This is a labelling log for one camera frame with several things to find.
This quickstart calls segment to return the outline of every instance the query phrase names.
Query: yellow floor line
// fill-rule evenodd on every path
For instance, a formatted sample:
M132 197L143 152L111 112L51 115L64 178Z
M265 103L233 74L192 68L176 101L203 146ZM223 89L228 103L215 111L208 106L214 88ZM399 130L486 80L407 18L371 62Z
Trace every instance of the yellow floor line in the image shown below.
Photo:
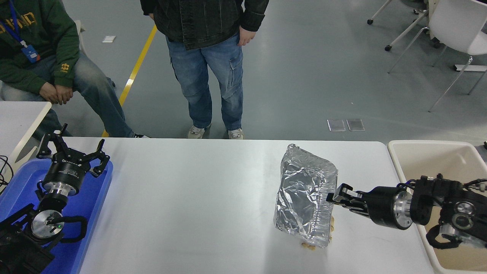
M152 40L154 39L156 32L157 32L157 28L154 26L152 28L152 31L150 32L149 38L147 38L146 44L144 45L142 52L139 55L139 59L137 60L137 63L135 63L135 66L133 67L129 79L125 84L125 88L123 89L122 95L120 95L120 98L118 99L121 106L123 106L123 104L125 103L125 99L129 95L130 89L132 88L132 84L135 81L135 77L137 76L137 73L139 73L140 66L144 62L144 58L146 57L147 51L150 48L150 44L152 44ZM103 134L101 136L108 137L108 133L106 131L103 131Z

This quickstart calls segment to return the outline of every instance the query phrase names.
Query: person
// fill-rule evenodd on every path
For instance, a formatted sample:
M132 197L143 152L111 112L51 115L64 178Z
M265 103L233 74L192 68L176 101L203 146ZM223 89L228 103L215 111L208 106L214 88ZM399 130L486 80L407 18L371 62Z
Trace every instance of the person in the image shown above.
M79 91L110 137L146 137L125 122L112 80L80 52L76 24L59 0L0 0L0 80L5 101L62 105ZM60 129L50 110L33 137Z
M222 118L230 139L242 130L242 46L258 31L268 0L140 0L144 15L166 35L169 56L193 120L187 137L211 125L208 66L220 84Z

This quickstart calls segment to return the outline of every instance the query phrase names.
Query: lanyard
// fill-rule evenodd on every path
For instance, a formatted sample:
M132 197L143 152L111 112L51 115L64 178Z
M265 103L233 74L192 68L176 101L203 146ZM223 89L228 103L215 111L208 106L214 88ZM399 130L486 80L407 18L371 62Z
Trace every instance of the lanyard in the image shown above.
M22 44L22 46L26 48L27 44L25 43L24 40L20 38L19 23L17 22L17 14L15 13L15 8L12 0L9 0L9 5L10 5L10 13L12 14L12 23L14 25L14 29L12 30L10 27L5 25L5 23L1 20L0 23L15 40L17 40L20 44Z

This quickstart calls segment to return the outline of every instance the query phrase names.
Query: jacket sleeve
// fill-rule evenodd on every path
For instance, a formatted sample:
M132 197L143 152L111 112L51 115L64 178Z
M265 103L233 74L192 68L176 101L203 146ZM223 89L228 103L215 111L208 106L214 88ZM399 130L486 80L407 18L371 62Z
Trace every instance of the jacket sleeve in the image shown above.
M248 31L258 31L264 19L269 0L245 0L245 11L240 26Z
M0 76L0 80L13 88L37 94L46 82L37 74L18 67L12 59L7 58L0 59Z
M79 37L76 24L59 0L42 1L42 19L56 51L54 84L73 86L74 66L79 58Z
M149 15L149 13L154 13L154 8L157 5L157 0L140 0L140 5L142 6L142 11L144 15Z

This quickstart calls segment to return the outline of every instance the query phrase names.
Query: robotic arm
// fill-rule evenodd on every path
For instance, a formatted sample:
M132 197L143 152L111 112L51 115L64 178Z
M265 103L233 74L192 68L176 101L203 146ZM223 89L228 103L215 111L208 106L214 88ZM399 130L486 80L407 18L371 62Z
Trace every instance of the robotic arm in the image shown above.
M43 181L37 184L39 205L28 204L0 222L0 274L39 274L54 259L50 250L61 243L82 240L88 221L83 216L63 216L68 197L75 196L87 172L98 177L105 170L110 157L102 151L104 139L91 154L69 148L62 139L67 125L59 134L46 134L39 147L37 158L50 158L51 167ZM53 142L56 153L51 157L48 143ZM90 162L99 159L100 165L91 168ZM65 238L65 223L81 224L79 236Z
M370 218L374 223L398 229L408 229L413 223L426 225L433 206L441 208L438 225L428 231L426 238L434 248L456 248L460 243L487 248L487 179L466 184L421 176L396 187L378 186L370 192L353 191L341 184L326 200ZM441 235L448 242L438 242Z

